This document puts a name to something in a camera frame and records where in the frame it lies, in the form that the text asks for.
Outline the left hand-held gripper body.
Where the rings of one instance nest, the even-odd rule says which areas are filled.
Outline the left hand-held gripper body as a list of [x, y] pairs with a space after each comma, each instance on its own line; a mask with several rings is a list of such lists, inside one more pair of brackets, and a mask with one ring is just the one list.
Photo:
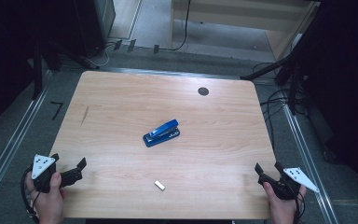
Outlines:
[[48, 156], [36, 154], [32, 165], [32, 179], [36, 191], [49, 193], [50, 179], [56, 172], [56, 161]]

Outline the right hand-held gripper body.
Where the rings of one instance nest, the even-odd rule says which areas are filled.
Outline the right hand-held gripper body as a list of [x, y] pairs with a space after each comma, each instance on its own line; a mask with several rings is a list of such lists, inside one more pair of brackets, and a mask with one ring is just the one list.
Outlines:
[[260, 184], [264, 182], [270, 183], [275, 195], [281, 200], [293, 200], [297, 197], [300, 187], [304, 186], [316, 193], [319, 193], [319, 188], [306, 176], [300, 168], [283, 168], [280, 171], [280, 179], [275, 180], [266, 175], [264, 172], [260, 173]]

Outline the blue stapler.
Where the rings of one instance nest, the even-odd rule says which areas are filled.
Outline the blue stapler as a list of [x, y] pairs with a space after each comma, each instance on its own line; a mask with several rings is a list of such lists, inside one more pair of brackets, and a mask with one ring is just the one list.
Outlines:
[[143, 136], [145, 145], [147, 147], [152, 147], [178, 137], [180, 135], [178, 125], [178, 121], [173, 119], [157, 127], [152, 132], [146, 133]]

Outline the person's right hand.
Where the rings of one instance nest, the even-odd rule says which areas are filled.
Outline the person's right hand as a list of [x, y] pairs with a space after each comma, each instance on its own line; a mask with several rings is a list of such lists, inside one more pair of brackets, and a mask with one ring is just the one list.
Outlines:
[[300, 205], [304, 201], [307, 189], [301, 186], [295, 200], [279, 199], [268, 182], [263, 183], [268, 196], [270, 219], [272, 224], [296, 224], [300, 217]]

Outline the person's left hand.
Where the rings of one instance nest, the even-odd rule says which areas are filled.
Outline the person's left hand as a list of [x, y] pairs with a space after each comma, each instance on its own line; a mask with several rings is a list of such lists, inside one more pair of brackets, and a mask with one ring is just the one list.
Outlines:
[[43, 193], [34, 189], [32, 173], [27, 174], [25, 183], [30, 191], [39, 224], [62, 224], [65, 192], [61, 189], [61, 182], [61, 174], [59, 172], [54, 173], [49, 182], [49, 193]]

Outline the black tripod stand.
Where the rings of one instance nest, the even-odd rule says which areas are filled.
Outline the black tripod stand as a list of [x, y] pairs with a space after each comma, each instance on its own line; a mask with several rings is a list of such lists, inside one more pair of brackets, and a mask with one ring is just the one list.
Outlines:
[[62, 63], [58, 57], [58, 53], [63, 53], [72, 61], [80, 64], [84, 68], [91, 70], [99, 69], [99, 65], [92, 65], [85, 59], [81, 59], [71, 50], [64, 48], [58, 42], [42, 37], [38, 37], [34, 42], [34, 58], [33, 58], [33, 74], [34, 74], [34, 94], [32, 99], [35, 100], [43, 89], [43, 68], [42, 60], [46, 61], [48, 67], [52, 70], [59, 71]]

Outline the black metal stand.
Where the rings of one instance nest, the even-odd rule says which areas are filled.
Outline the black metal stand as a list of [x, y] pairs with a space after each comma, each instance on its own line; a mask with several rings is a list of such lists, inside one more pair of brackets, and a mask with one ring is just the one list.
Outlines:
[[306, 54], [306, 50], [310, 48], [312, 39], [314, 38], [315, 33], [318, 30], [318, 26], [322, 23], [324, 19], [325, 12], [325, 5], [324, 3], [321, 3], [321, 5], [316, 11], [314, 19], [310, 22], [309, 27], [300, 37], [293, 50], [286, 57], [257, 72], [252, 73], [251, 75], [242, 76], [241, 80], [253, 81], [258, 77], [264, 76], [268, 72], [280, 68], [278, 75], [274, 78], [274, 82], [278, 86], [282, 86], [288, 80], [291, 80], [288, 106], [290, 111], [294, 115], [296, 113], [296, 90], [298, 81], [300, 79], [300, 58], [304, 57]]

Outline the black cabinet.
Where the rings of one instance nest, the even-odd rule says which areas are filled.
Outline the black cabinet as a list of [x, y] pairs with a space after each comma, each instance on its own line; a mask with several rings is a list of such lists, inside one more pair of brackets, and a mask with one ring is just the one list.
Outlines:
[[106, 45], [115, 17], [113, 0], [72, 0], [75, 22], [71, 42], [76, 53], [91, 58]]

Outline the light wooden furniture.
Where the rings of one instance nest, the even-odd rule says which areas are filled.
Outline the light wooden furniture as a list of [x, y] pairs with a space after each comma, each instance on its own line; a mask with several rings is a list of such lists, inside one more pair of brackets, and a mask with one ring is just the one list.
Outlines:
[[190, 21], [266, 30], [279, 61], [309, 27], [319, 5], [317, 0], [171, 0], [170, 40], [173, 21], [184, 20], [189, 10]]

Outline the metal floor rail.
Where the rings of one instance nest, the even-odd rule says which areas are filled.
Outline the metal floor rail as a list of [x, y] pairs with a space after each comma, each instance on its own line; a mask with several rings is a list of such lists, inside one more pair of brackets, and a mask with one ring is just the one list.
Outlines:
[[32, 83], [0, 116], [0, 183], [45, 101], [49, 85], [55, 76], [55, 72], [47, 70], [42, 76], [42, 91], [35, 99], [32, 99], [34, 94], [34, 83]]
[[284, 114], [288, 121], [288, 124], [291, 128], [292, 134], [295, 138], [299, 154], [304, 163], [307, 174], [309, 175], [310, 180], [318, 188], [318, 192], [314, 192], [317, 203], [319, 204], [321, 213], [326, 224], [339, 224], [337, 215], [327, 193], [327, 190], [324, 186], [324, 182], [321, 179], [321, 176], [317, 170], [317, 167], [314, 163], [314, 160], [310, 154], [310, 150], [306, 139], [301, 131], [301, 128], [298, 124], [297, 118], [292, 114], [291, 110], [287, 105], [283, 107]]

